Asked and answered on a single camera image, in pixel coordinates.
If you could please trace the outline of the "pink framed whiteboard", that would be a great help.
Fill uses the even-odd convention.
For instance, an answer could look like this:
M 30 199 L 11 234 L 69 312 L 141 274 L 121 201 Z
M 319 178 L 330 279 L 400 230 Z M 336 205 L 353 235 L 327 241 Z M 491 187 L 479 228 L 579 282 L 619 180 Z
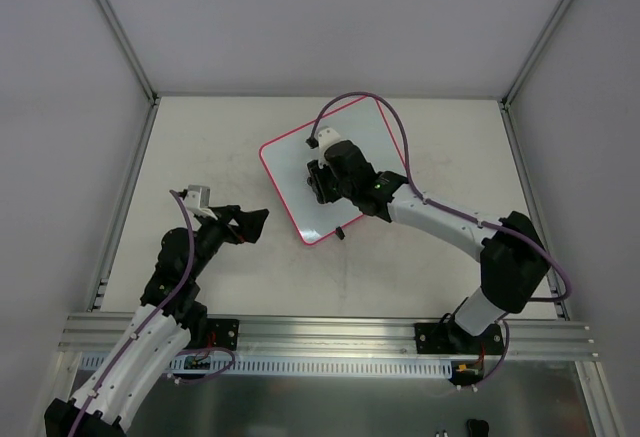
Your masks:
M 330 127 L 353 141 L 377 171 L 403 174 L 401 137 L 394 131 L 395 119 L 385 106 L 371 97 L 350 98 L 329 110 L 318 128 Z M 307 163 L 318 152 L 306 144 L 314 123 L 299 126 L 262 145 L 263 167 L 301 241 L 315 245 L 363 217 L 350 202 L 320 204 L 307 183 Z

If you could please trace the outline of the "black whiteboard eraser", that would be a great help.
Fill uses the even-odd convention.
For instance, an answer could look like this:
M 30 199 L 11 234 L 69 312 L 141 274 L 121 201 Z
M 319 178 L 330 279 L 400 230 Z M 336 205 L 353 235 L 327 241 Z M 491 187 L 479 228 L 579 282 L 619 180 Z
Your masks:
M 315 177 L 308 177 L 307 184 L 313 191 L 316 201 L 319 204 L 323 205 L 325 203 L 324 194 L 323 194 L 322 186 L 318 183 L 317 179 Z

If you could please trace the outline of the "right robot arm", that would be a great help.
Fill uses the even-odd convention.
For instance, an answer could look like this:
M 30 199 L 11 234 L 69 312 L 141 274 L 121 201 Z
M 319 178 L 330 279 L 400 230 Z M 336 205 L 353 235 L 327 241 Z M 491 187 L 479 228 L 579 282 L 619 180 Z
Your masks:
M 526 215 L 513 211 L 505 218 L 481 219 L 421 196 L 408 175 L 376 171 L 350 140 L 310 137 L 306 143 L 318 153 L 307 164 L 307 183 L 320 204 L 346 200 L 366 216 L 423 231 L 479 264 L 478 289 L 448 317 L 439 340 L 470 352 L 499 318 L 521 313 L 532 301 L 550 264 Z

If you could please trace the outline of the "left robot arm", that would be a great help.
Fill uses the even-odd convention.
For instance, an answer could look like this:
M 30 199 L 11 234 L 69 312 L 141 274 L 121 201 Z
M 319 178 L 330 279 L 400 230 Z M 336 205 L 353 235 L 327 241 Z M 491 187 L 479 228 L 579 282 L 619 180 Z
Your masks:
M 135 414 L 183 350 L 204 349 L 208 310 L 197 300 L 197 279 L 225 245 L 256 243 L 269 216 L 237 205 L 180 209 L 185 224 L 161 240 L 140 305 L 106 359 L 66 400 L 44 414 L 48 436 L 124 436 Z

